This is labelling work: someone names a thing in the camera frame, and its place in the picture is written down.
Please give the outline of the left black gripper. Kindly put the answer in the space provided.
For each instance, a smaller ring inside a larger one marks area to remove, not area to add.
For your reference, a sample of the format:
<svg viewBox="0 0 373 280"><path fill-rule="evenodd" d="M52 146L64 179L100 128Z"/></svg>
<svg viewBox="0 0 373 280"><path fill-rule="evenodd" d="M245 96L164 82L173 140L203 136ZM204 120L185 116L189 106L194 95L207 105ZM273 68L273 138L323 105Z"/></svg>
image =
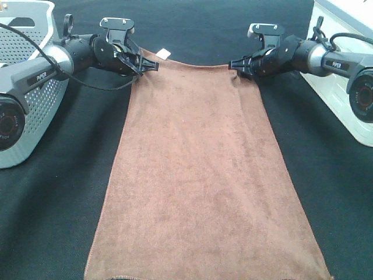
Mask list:
<svg viewBox="0 0 373 280"><path fill-rule="evenodd" d="M92 48L97 60L97 68L121 75L143 76L148 71L158 71L159 63L135 53L129 48L121 48L108 43L102 37L92 41Z"/></svg>

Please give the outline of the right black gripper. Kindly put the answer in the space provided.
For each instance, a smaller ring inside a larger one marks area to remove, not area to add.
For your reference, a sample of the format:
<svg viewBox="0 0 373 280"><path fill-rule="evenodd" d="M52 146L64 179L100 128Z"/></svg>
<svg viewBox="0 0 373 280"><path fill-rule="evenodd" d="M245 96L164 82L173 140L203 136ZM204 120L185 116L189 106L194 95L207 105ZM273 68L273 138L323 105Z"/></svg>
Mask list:
<svg viewBox="0 0 373 280"><path fill-rule="evenodd" d="M229 70L236 70L241 78L266 77L294 70L293 56L300 45L299 38L285 38L278 47L261 57L242 57L229 62Z"/></svg>

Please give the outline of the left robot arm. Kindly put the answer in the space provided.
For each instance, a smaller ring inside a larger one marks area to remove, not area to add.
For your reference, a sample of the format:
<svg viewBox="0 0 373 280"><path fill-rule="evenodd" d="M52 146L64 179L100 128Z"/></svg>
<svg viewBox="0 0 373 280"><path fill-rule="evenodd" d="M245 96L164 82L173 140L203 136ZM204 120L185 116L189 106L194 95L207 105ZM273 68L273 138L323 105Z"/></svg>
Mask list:
<svg viewBox="0 0 373 280"><path fill-rule="evenodd" d="M157 71L159 63L146 59L140 49L111 44L98 35L67 39L52 44L39 57L1 68L1 150L12 147L21 137L29 106L26 94L51 79L64 81L94 67L123 76L142 76Z"/></svg>

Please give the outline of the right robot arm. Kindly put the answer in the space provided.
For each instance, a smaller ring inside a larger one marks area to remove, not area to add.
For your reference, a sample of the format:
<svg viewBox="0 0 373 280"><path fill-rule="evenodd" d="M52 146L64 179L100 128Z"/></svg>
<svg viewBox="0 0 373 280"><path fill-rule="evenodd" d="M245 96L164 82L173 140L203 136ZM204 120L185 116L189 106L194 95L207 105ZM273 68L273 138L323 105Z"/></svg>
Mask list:
<svg viewBox="0 0 373 280"><path fill-rule="evenodd" d="M230 61L228 68L249 79L291 71L320 77L331 74L345 77L348 79L346 93L354 115L365 123L372 123L372 55L338 50L334 42L337 37L372 44L371 38L353 33L336 33L329 43L325 39L303 40L291 35L275 48Z"/></svg>

